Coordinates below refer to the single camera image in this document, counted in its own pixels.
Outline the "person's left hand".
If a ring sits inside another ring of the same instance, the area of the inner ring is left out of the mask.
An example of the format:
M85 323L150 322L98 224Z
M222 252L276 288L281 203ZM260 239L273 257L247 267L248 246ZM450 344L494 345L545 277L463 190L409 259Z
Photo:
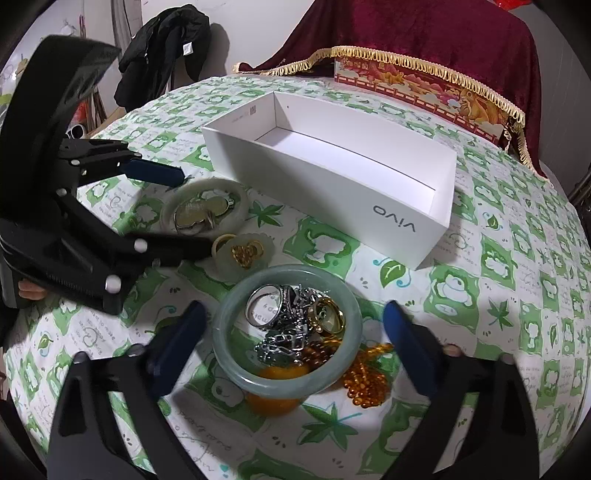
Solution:
M48 295L48 291L28 280L21 280L18 282L18 294L23 299L39 301Z

